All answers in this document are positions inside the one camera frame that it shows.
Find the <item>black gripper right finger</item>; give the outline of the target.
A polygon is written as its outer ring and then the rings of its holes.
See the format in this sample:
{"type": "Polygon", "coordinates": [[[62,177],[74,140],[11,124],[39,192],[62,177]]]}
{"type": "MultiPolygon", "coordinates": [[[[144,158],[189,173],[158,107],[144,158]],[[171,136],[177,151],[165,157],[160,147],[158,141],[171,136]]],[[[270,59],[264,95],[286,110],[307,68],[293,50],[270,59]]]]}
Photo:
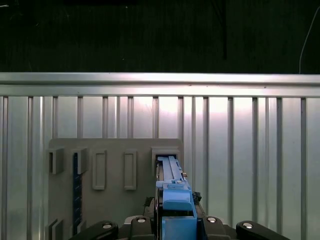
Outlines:
{"type": "Polygon", "coordinates": [[[284,236],[253,221],[241,221],[233,228],[216,216],[204,212],[199,192],[192,193],[197,213],[198,240],[283,240],[284,236]]]}

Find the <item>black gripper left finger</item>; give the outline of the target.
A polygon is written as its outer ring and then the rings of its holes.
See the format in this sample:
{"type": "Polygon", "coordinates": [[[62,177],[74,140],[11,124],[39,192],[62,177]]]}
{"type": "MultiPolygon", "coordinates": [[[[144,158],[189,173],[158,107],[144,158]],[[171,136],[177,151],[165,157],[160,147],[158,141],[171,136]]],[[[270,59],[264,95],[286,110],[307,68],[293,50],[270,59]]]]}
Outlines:
{"type": "Polygon", "coordinates": [[[155,199],[147,197],[144,215],[127,217],[122,226],[103,220],[72,236],[72,240],[156,240],[155,199]]]}

